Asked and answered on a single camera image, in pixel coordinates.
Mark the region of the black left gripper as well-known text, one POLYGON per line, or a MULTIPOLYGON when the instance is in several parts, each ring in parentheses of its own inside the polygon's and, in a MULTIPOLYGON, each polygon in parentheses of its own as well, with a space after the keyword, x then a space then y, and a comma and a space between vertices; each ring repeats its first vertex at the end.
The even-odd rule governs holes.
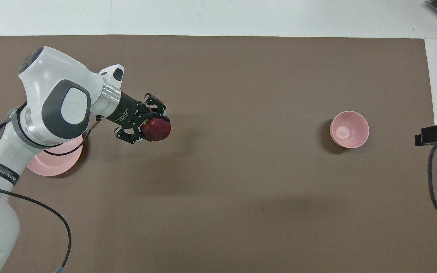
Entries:
POLYGON ((117 139, 135 144, 144 140, 140 126, 147 119, 160 118, 167 122, 171 121, 165 111, 165 104, 149 92, 145 94, 144 102, 121 93, 118 105, 106 119, 118 125, 114 130, 117 139))

